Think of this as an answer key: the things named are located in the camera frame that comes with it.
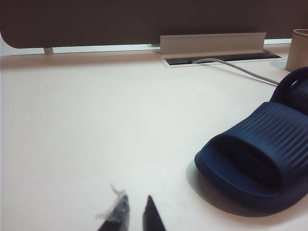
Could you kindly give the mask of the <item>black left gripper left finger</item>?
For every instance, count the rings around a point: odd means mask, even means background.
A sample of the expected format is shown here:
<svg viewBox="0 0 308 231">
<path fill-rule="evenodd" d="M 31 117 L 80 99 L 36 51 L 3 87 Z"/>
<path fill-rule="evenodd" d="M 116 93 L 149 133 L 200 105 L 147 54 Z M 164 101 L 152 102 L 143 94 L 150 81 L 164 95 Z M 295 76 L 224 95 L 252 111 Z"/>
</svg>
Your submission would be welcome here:
<svg viewBox="0 0 308 231">
<path fill-rule="evenodd" d="M 128 231 L 130 206 L 128 194 L 125 190 L 117 190 L 112 184 L 111 189 L 116 199 L 106 212 L 97 217 L 103 219 L 99 231 Z"/>
</svg>

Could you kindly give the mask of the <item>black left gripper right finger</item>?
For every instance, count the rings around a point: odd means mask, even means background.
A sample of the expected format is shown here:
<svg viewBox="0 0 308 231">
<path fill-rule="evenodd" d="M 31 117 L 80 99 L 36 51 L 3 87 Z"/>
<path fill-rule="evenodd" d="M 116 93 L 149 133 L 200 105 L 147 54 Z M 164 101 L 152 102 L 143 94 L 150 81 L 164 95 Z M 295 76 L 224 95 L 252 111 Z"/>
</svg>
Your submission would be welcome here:
<svg viewBox="0 0 308 231">
<path fill-rule="evenodd" d="M 148 195 L 145 210 L 142 215 L 143 231 L 166 231 L 162 219 L 155 206 L 153 198 Z"/>
</svg>

